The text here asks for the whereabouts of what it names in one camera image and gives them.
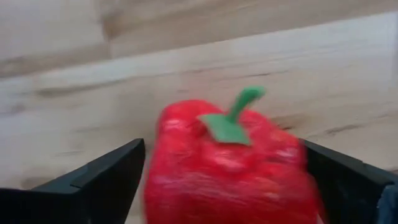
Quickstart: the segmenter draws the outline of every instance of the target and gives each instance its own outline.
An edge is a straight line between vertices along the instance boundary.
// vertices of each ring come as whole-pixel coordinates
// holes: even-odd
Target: pepper stem
[[[243,109],[254,100],[258,100],[264,96],[265,92],[266,91],[262,86],[250,86],[243,89],[236,98],[235,103],[229,110],[229,113],[226,115],[226,119],[232,123],[237,123],[239,115]]]

